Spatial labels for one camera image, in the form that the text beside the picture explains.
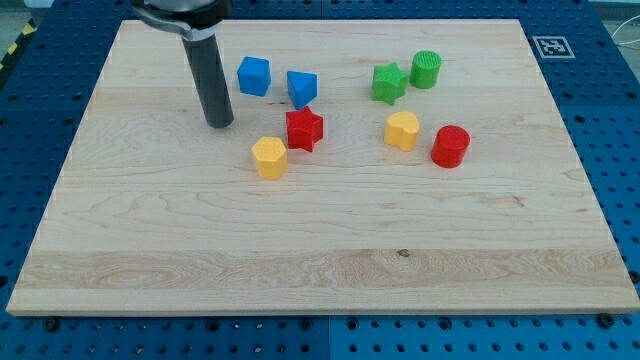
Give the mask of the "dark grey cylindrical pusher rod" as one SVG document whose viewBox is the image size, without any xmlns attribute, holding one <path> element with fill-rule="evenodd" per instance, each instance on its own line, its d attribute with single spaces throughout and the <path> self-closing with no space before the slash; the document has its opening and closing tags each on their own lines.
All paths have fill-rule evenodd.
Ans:
<svg viewBox="0 0 640 360">
<path fill-rule="evenodd" d="M 225 128 L 234 120 L 216 28 L 197 32 L 183 39 L 205 120 L 210 127 Z"/>
</svg>

